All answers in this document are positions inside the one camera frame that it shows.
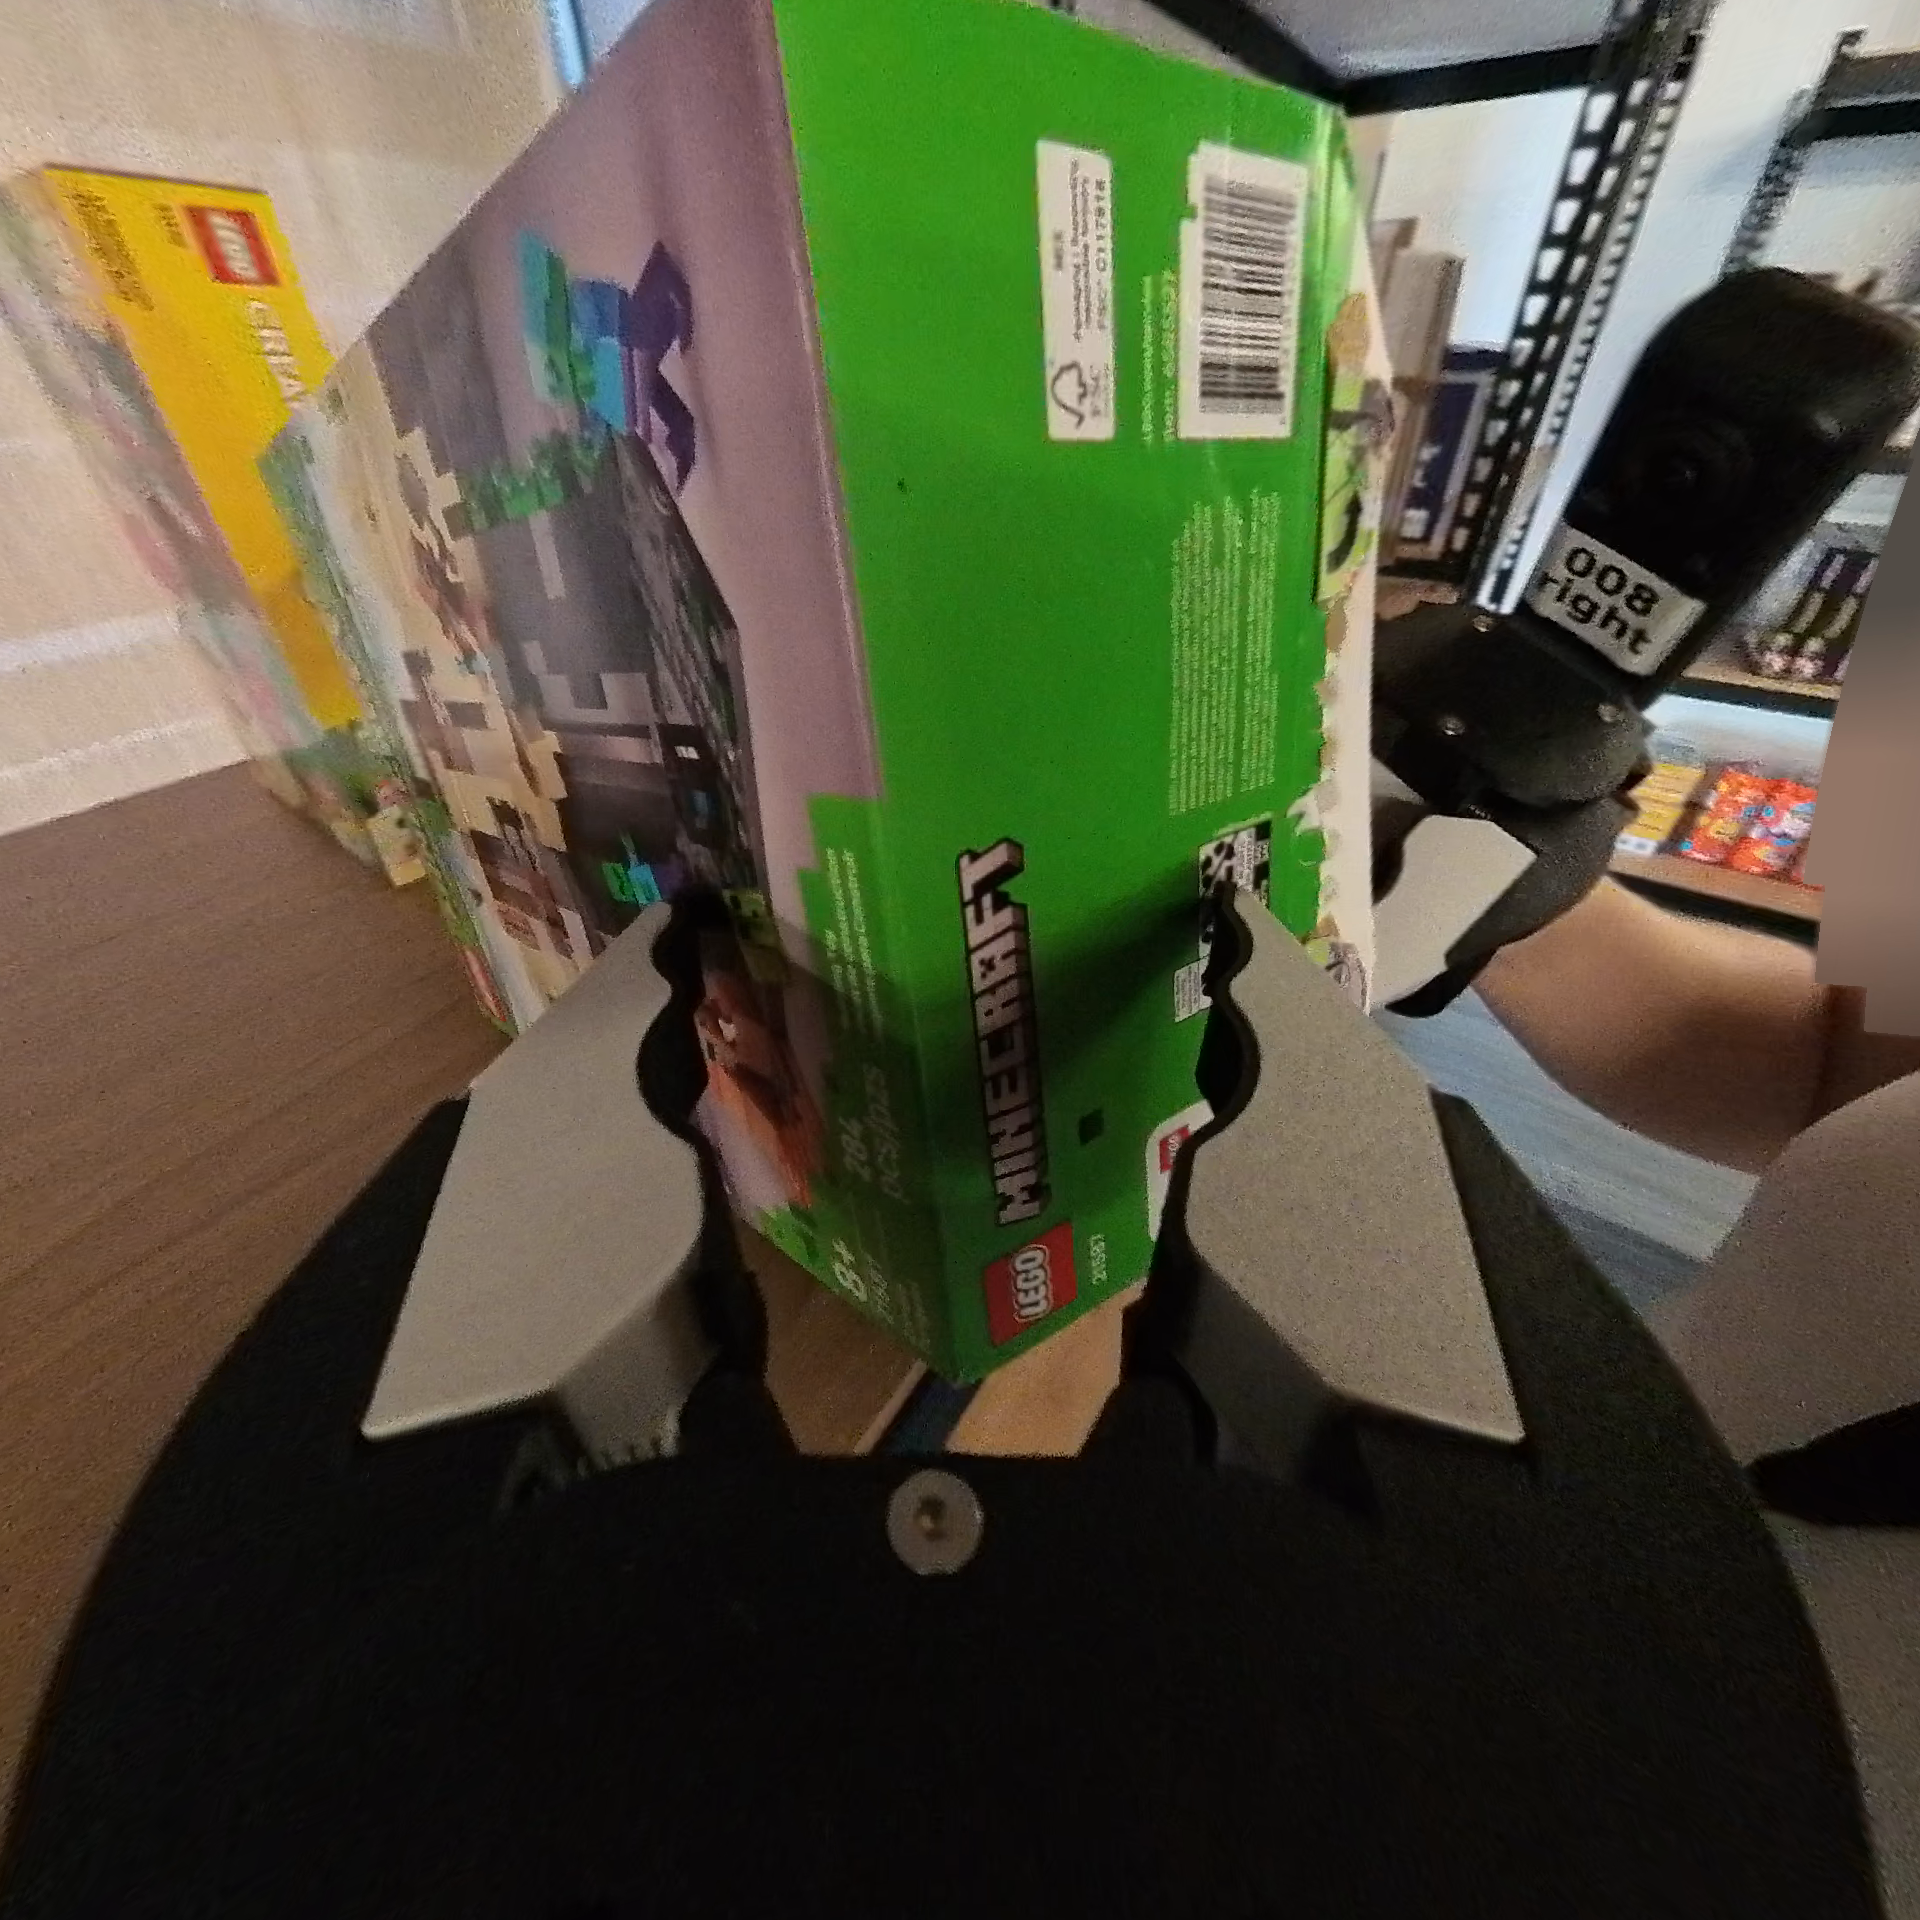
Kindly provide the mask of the person's right forearm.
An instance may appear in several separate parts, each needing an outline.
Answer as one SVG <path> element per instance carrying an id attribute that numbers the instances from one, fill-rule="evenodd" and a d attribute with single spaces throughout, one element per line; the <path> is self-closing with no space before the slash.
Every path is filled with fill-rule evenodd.
<path id="1" fill-rule="evenodd" d="M 1860 990 L 1811 949 L 1600 883 L 1476 976 L 1499 1026 L 1567 1095 L 1701 1161 L 1760 1175 L 1859 1097 L 1916 1077 Z"/>

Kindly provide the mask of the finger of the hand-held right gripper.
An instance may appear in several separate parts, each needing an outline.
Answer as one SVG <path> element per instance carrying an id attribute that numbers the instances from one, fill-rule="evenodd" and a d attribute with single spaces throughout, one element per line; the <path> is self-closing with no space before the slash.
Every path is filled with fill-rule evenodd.
<path id="1" fill-rule="evenodd" d="M 1450 970 L 1452 951 L 1530 874 L 1535 856 L 1495 823 L 1375 807 L 1374 1006 L 1394 1006 Z"/>

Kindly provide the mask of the wooden desk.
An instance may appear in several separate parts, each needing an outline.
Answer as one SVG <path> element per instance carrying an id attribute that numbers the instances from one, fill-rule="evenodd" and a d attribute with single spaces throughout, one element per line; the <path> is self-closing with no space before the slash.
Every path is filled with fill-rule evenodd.
<path id="1" fill-rule="evenodd" d="M 2 1738 L 237 1331 L 503 1049 L 421 889 L 244 766 L 2 847 Z"/>

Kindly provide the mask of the yellow toy box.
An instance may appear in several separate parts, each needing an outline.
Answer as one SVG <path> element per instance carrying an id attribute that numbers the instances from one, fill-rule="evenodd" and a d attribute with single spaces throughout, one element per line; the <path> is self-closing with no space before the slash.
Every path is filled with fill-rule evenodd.
<path id="1" fill-rule="evenodd" d="M 379 874 L 364 710 L 259 470 L 330 373 L 272 198 L 43 163 L 2 222 L 5 327 L 255 778 Z"/>

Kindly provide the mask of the green toy box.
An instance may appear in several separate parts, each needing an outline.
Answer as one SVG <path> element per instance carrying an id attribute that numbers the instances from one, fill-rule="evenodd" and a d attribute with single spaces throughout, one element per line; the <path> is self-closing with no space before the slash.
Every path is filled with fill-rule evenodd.
<path id="1" fill-rule="evenodd" d="M 1325 925 L 1352 166 L 1031 5 L 651 5 L 316 475 L 480 995 L 714 889 L 741 1215 L 952 1382 L 1146 1277 L 1208 894 Z"/>
<path id="2" fill-rule="evenodd" d="M 509 1035 L 518 1022 L 452 856 L 448 813 L 400 714 L 398 669 L 349 583 L 348 539 L 326 519 L 320 423 L 339 399 L 314 390 L 292 354 L 276 354 L 269 371 L 282 422 L 255 455 L 255 478 L 278 545 L 259 601 L 302 710 L 283 754 L 348 853 L 389 886 L 432 897 L 470 995 Z"/>

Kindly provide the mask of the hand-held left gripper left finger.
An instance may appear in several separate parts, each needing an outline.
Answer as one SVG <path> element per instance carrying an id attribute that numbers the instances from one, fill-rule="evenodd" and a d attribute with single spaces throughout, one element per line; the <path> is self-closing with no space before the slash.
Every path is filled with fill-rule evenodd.
<path id="1" fill-rule="evenodd" d="M 695 1293 L 700 1145 L 642 1087 L 679 934 L 687 914 L 644 909 L 470 1082 L 365 1407 L 372 1446 L 544 1414 L 597 1467 L 679 1453 L 720 1357 Z"/>

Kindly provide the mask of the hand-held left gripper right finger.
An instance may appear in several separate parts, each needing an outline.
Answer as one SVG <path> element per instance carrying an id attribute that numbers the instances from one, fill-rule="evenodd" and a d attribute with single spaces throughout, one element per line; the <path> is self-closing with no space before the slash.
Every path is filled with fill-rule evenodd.
<path id="1" fill-rule="evenodd" d="M 1231 1465 L 1336 1430 L 1519 1449 L 1524 1422 L 1427 1082 L 1283 925 L 1211 904 L 1199 1083 L 1151 1263 L 1151 1365 Z"/>

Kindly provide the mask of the row of snack packets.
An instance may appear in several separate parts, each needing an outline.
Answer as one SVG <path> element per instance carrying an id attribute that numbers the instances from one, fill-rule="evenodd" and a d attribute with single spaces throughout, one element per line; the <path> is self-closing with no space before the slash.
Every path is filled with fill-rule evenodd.
<path id="1" fill-rule="evenodd" d="M 1744 762 L 1654 760 L 1629 793 L 1621 857 L 1683 857 L 1703 869 L 1799 881 L 1818 787 Z"/>

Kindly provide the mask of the person's white shirt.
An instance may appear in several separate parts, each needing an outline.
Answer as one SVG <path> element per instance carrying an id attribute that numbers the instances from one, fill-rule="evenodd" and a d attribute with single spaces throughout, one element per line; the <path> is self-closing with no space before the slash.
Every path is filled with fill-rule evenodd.
<path id="1" fill-rule="evenodd" d="M 1876 1042 L 1795 1109 L 1683 1088 L 1646 1129 L 1757 1184 L 1659 1333 L 1748 1473 L 1852 1741 L 1886 1917 L 1918 1897 L 1918 1082 Z"/>

